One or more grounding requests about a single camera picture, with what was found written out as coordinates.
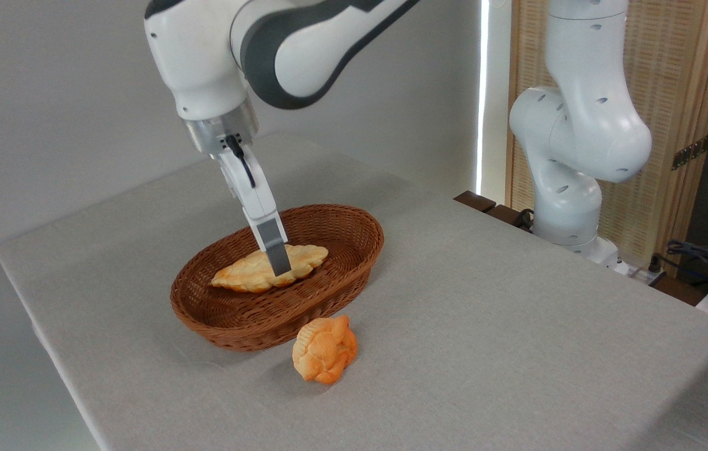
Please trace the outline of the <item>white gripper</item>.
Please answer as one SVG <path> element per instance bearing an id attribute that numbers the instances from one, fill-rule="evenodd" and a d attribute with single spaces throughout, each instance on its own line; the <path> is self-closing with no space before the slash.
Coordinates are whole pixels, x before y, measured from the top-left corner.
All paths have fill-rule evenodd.
<path id="1" fill-rule="evenodd" d="M 292 269 L 285 248 L 288 239 L 270 185 L 250 146 L 223 143 L 217 160 L 274 275 L 288 273 Z"/>

